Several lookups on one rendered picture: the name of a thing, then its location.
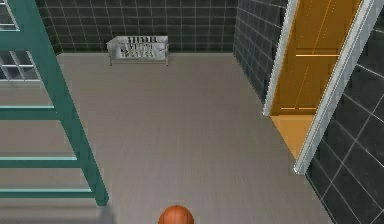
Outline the orange room door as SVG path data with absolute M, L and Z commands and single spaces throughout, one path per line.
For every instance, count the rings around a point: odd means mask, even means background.
M 270 114 L 313 115 L 362 0 L 298 0 Z

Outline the green shelf rack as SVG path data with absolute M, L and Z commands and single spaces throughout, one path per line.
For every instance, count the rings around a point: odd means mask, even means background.
M 0 157 L 0 168 L 79 168 L 85 189 L 1 189 L 0 198 L 92 198 L 105 206 L 109 195 L 78 116 L 35 0 L 0 0 L 11 22 L 0 25 L 0 51 L 24 51 L 51 100 L 49 105 L 0 105 L 0 120 L 58 120 L 71 157 Z

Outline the orange basketball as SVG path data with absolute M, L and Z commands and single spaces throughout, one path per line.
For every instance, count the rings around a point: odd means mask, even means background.
M 158 219 L 158 224 L 195 224 L 192 213 L 181 205 L 166 208 Z

